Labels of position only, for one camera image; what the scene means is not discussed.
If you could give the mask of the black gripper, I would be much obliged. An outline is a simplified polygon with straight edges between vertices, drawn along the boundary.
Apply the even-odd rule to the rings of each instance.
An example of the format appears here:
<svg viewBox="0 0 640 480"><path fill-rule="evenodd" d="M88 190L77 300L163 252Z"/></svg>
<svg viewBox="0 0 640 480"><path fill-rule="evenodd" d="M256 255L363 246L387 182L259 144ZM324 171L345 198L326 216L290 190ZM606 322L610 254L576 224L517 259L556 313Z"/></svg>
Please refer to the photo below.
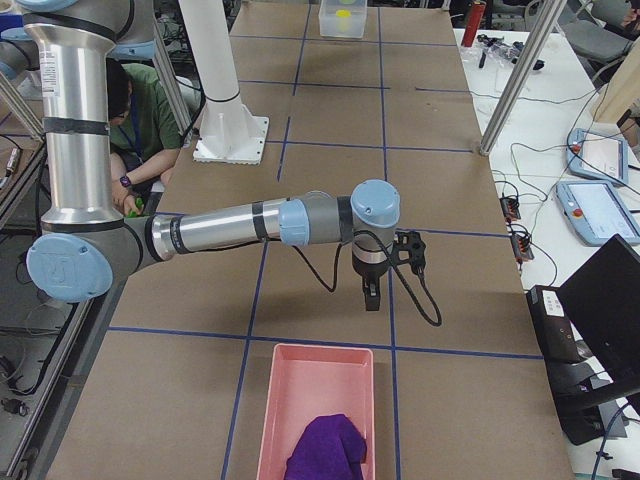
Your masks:
<svg viewBox="0 0 640 480"><path fill-rule="evenodd" d="M389 261L383 260L378 263L369 263L353 257L352 265L355 272L362 279L365 309L367 311L378 311L381 303L380 279L387 273Z"/></svg>

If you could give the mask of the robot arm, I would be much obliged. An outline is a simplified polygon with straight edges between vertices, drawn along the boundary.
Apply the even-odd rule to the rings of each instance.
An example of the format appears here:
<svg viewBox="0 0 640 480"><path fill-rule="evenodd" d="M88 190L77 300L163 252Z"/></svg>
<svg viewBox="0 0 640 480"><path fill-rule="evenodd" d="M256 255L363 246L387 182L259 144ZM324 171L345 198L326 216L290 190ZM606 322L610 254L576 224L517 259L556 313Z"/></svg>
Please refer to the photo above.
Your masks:
<svg viewBox="0 0 640 480"><path fill-rule="evenodd" d="M199 215L128 219L112 203L106 58L117 45L149 37L147 1L24 1L24 28L36 42L51 207L27 254L34 284L50 297L84 302L177 254L253 242L352 247L365 306L380 305L380 280L395 258L400 196L367 180L348 196L309 192Z"/></svg>

